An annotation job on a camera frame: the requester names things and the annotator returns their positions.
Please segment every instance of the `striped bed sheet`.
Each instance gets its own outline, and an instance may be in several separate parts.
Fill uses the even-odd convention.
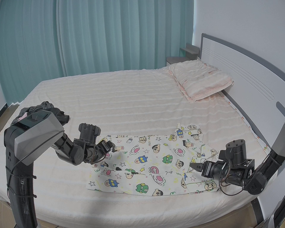
[[[79,137],[78,125],[101,128],[101,135],[169,135],[177,123],[195,123],[203,141],[216,150],[227,142],[246,140],[247,157],[256,166],[266,153],[241,116],[218,93],[188,103],[166,70],[128,70],[57,78],[39,83],[12,115],[23,107],[49,101],[70,115],[67,135]],[[0,169],[5,173],[4,130],[1,131]],[[238,209],[255,196],[233,197],[222,192],[146,197],[91,191],[85,188],[90,164],[72,166],[49,148],[34,163],[34,193],[39,219],[69,228],[191,227]],[[6,175],[0,175],[0,196],[6,201]],[[238,187],[229,186],[228,193]]]

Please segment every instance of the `gray headboard trim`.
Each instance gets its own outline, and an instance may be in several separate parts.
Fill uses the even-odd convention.
[[[200,53],[199,53],[199,58],[201,59],[202,56],[202,48],[203,48],[203,38],[208,38],[210,40],[213,40],[215,42],[218,42],[220,44],[223,44],[227,47],[230,47],[246,56],[248,56],[249,58],[255,60],[256,62],[260,63],[261,65],[265,66],[267,69],[269,69],[270,71],[272,71],[274,74],[276,74],[277,76],[279,76],[283,81],[285,81],[285,72],[283,72],[282,70],[280,70],[278,67],[274,66],[272,63],[268,62],[267,60],[259,57],[258,55],[240,47],[237,46],[235,44],[232,44],[228,41],[222,40],[220,38],[214,37],[214,36],[210,36],[207,35],[206,33],[202,33],[201,36],[201,48],[200,48]]]
[[[269,145],[269,143],[266,141],[262,133],[258,130],[257,126],[252,122],[252,120],[249,118],[249,116],[243,111],[243,109],[235,102],[235,100],[224,90],[222,90],[223,94],[230,100],[232,104],[234,104],[235,107],[241,112],[241,114],[244,116],[244,118],[248,121],[250,124],[252,130],[256,133],[256,135],[261,138],[263,142],[266,143],[266,145]]]
[[[283,114],[283,116],[285,116],[285,108],[284,106],[278,101],[276,102],[276,107],[278,108],[278,110]]]

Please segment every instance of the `pillow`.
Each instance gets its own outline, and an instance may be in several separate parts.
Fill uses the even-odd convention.
[[[233,84],[230,75],[208,66],[199,59],[171,64],[168,70],[189,103],[208,97]]]

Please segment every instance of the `bed frame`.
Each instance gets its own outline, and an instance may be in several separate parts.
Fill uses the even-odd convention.
[[[271,147],[285,122],[285,73],[256,54],[205,33],[201,36],[199,57],[232,76],[234,85],[223,93],[247,119],[257,136]],[[271,215],[284,196],[280,190],[285,184],[285,171],[281,173],[284,168],[285,163],[278,170],[279,180],[254,200],[253,208],[259,222]]]

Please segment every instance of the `nightstand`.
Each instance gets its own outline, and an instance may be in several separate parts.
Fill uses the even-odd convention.
[[[169,66],[174,63],[184,62],[189,60],[196,60],[199,55],[199,48],[186,43],[185,48],[180,48],[180,50],[185,51],[185,57],[166,57],[166,66]]]

